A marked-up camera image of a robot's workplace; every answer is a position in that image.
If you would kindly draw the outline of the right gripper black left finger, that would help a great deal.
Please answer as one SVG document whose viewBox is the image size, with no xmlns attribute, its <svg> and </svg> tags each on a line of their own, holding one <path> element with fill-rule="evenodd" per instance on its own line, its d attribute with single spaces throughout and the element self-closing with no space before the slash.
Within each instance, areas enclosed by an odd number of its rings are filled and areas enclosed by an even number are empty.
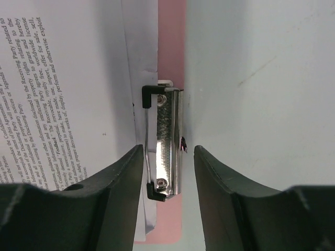
<svg viewBox="0 0 335 251">
<path fill-rule="evenodd" d="M 59 191 L 1 185 L 1 250 L 132 250 L 143 147 Z"/>
</svg>

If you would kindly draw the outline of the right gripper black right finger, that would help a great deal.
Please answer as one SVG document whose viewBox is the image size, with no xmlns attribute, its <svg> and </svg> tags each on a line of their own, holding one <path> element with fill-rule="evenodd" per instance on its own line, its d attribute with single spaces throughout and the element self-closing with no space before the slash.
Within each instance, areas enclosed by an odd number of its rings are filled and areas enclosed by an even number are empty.
<svg viewBox="0 0 335 251">
<path fill-rule="evenodd" d="M 334 250 L 334 186 L 279 191 L 200 145 L 194 167 L 207 250 Z"/>
</svg>

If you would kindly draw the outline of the white printed paper sheet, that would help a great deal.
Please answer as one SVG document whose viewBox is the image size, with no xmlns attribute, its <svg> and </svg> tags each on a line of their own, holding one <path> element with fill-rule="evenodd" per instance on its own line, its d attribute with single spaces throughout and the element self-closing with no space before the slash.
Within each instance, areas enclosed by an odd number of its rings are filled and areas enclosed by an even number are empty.
<svg viewBox="0 0 335 251">
<path fill-rule="evenodd" d="M 135 146 L 120 1 L 1 1 L 1 183 L 62 190 Z"/>
</svg>

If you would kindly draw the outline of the pink clipboard folder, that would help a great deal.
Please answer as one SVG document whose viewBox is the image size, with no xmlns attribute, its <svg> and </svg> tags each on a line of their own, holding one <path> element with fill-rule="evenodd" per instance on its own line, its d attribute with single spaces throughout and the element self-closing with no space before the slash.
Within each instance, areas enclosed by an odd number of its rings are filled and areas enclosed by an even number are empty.
<svg viewBox="0 0 335 251">
<path fill-rule="evenodd" d="M 184 45 L 187 1 L 158 1 L 158 77 L 184 86 Z M 157 224 L 144 242 L 174 244 L 182 237 L 182 195 L 157 205 Z"/>
</svg>

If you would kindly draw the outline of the white printed paper sheets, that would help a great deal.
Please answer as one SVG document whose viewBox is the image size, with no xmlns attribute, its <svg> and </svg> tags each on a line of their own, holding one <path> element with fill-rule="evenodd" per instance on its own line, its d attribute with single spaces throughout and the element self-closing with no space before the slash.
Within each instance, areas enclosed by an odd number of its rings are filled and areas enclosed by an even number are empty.
<svg viewBox="0 0 335 251">
<path fill-rule="evenodd" d="M 158 1 L 122 1 L 136 143 L 148 148 L 155 167 L 157 99 L 148 113 L 142 107 L 142 87 L 158 83 Z"/>
</svg>

